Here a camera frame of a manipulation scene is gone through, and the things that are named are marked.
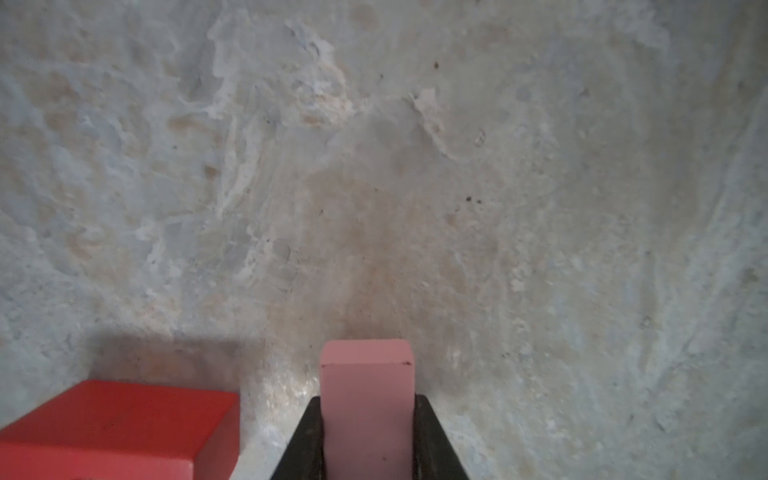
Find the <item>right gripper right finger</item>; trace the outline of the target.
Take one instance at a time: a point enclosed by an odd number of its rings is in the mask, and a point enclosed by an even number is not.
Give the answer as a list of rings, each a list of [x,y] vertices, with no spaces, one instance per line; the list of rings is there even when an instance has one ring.
[[[469,479],[429,399],[422,394],[415,396],[412,478]]]

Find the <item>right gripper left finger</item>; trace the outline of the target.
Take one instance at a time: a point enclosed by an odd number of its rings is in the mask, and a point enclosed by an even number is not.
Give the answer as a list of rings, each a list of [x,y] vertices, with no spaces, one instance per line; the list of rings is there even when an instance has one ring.
[[[324,480],[323,433],[321,401],[315,396],[307,404],[271,480]]]

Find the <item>pink rectangular block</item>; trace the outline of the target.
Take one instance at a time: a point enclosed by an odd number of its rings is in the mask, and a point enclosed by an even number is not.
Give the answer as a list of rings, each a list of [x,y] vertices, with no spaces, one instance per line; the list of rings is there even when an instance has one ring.
[[[403,339],[334,340],[320,356],[329,479],[409,479],[415,365]]]

